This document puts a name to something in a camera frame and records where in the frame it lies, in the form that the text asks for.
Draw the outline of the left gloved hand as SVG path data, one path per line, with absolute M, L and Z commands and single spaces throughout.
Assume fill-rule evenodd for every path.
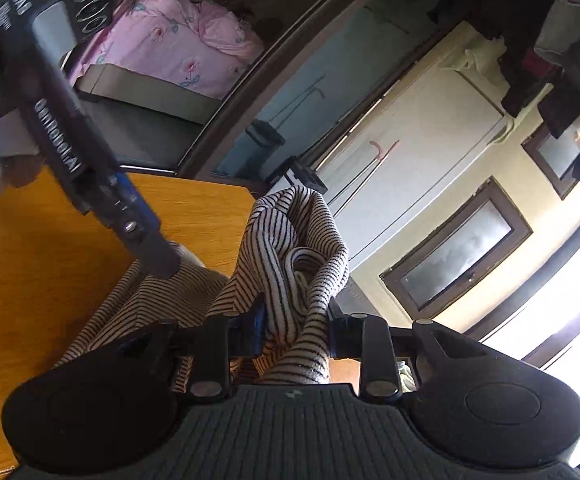
M 23 188 L 40 174 L 45 159 L 40 154 L 21 114 L 12 110 L 0 118 L 0 194 Z

